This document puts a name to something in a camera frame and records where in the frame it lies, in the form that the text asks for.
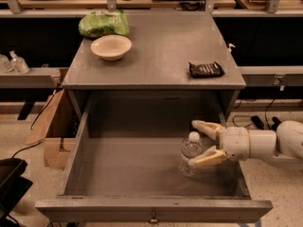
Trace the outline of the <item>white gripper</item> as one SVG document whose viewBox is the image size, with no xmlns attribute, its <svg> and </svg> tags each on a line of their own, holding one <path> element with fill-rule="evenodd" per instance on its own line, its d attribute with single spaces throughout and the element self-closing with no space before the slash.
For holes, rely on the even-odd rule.
<svg viewBox="0 0 303 227">
<path fill-rule="evenodd" d="M 220 149 L 215 146 L 207 149 L 203 154 L 188 161 L 193 167 L 215 166 L 226 161 L 244 161 L 249 157 L 249 132 L 243 127 L 225 128 L 223 125 L 202 120 L 192 120 L 191 125 L 197 131 L 204 133 L 212 140 L 219 136 Z"/>
</svg>

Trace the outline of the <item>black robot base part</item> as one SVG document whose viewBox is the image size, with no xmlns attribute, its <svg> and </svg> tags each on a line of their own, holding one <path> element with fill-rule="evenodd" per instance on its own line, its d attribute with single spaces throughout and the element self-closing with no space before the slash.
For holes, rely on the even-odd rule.
<svg viewBox="0 0 303 227">
<path fill-rule="evenodd" d="M 27 162 L 22 159 L 0 160 L 0 227 L 21 227 L 7 216 L 32 186 L 32 181 L 22 176 L 26 168 Z"/>
</svg>

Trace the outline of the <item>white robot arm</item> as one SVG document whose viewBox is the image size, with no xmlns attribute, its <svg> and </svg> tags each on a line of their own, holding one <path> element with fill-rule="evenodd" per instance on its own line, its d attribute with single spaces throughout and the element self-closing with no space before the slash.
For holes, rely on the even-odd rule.
<svg viewBox="0 0 303 227">
<path fill-rule="evenodd" d="M 191 158 L 190 166 L 219 165 L 226 160 L 260 159 L 269 166 L 291 170 L 303 169 L 303 125 L 284 121 L 275 130 L 248 130 L 224 127 L 217 123 L 193 120 L 194 129 L 204 133 L 218 145 Z"/>
</svg>

